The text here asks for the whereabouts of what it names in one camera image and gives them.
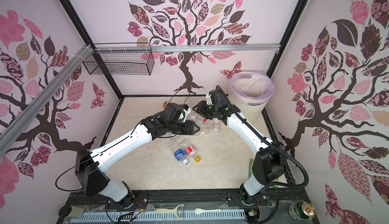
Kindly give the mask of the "blue label crushed bottle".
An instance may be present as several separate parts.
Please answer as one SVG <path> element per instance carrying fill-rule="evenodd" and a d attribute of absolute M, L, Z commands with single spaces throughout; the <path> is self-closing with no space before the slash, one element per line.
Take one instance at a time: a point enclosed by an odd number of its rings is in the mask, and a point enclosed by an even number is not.
<path fill-rule="evenodd" d="M 174 152 L 174 157 L 178 162 L 181 162 L 183 165 L 188 165 L 189 161 L 187 159 L 187 154 L 183 149 L 177 149 Z"/>

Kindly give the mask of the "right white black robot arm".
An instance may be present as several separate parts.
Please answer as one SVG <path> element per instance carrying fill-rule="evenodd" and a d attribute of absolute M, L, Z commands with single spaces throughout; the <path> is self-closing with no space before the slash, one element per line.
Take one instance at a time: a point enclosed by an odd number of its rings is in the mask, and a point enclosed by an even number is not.
<path fill-rule="evenodd" d="M 259 196 L 263 196 L 276 179 L 287 170 L 287 159 L 284 147 L 275 143 L 257 131 L 233 105 L 221 87 L 217 86 L 206 95 L 206 100 L 200 101 L 192 109 L 203 118 L 222 121 L 235 131 L 254 153 L 252 175 L 240 187 L 243 203 L 251 204 Z"/>

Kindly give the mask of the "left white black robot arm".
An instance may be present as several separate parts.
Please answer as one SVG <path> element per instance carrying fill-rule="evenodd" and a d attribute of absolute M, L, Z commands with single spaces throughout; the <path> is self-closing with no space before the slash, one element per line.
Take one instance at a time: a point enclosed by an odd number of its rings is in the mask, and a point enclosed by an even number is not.
<path fill-rule="evenodd" d="M 75 174 L 84 194 L 101 195 L 125 207 L 130 206 L 134 195 L 128 185 L 109 178 L 105 172 L 136 148 L 160 139 L 167 133 L 174 136 L 192 136 L 198 133 L 200 126 L 187 120 L 190 112 L 188 105 L 168 103 L 162 112 L 140 120 L 134 129 L 113 142 L 92 151 L 79 152 Z"/>

